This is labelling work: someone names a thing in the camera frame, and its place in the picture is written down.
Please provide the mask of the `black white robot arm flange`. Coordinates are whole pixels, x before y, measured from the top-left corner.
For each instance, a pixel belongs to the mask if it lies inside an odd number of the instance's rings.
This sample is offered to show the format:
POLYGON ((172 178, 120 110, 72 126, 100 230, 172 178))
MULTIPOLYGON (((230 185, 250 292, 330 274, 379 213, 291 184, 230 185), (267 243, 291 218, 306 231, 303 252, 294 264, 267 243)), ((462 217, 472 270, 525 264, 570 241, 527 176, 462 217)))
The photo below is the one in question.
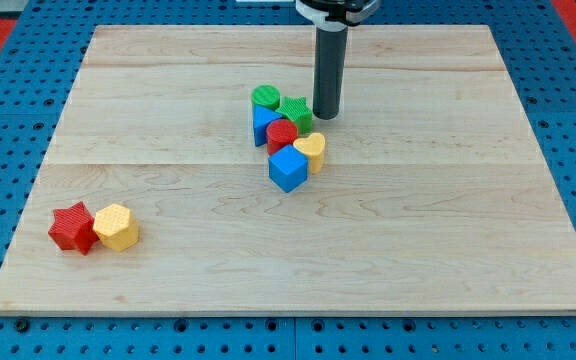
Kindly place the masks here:
POLYGON ((296 0, 296 11, 319 30, 340 32, 372 16, 381 0, 296 0))

